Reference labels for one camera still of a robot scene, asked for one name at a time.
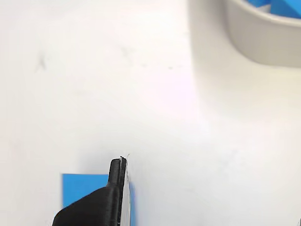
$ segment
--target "blue paper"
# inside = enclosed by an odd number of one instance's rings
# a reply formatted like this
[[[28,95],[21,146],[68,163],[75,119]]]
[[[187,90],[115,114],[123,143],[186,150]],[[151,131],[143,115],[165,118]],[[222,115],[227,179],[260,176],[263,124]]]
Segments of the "blue paper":
[[[109,175],[63,174],[63,208],[105,187]]]

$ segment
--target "black object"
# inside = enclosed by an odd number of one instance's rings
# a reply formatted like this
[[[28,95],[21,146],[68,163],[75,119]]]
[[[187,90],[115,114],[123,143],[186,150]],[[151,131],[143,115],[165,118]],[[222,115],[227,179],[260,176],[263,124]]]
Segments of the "black object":
[[[120,225],[126,165],[123,157],[112,160],[107,186],[59,211],[52,226]]]

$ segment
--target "white bowl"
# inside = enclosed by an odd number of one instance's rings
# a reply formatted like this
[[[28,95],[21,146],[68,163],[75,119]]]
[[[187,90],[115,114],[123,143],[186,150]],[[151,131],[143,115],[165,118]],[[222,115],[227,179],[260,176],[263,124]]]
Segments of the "white bowl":
[[[301,19],[272,15],[246,0],[227,0],[227,19],[230,38],[246,57],[301,67]]]

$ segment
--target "white surface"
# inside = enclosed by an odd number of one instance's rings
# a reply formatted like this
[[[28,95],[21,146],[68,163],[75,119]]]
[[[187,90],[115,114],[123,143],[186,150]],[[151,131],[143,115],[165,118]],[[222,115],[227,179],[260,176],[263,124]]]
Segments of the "white surface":
[[[30,2],[0,9],[0,225],[128,153],[139,226],[298,222],[301,70],[241,56],[220,1]]]
[[[227,0],[233,44],[253,61],[301,67],[301,20],[276,16],[245,0]]]

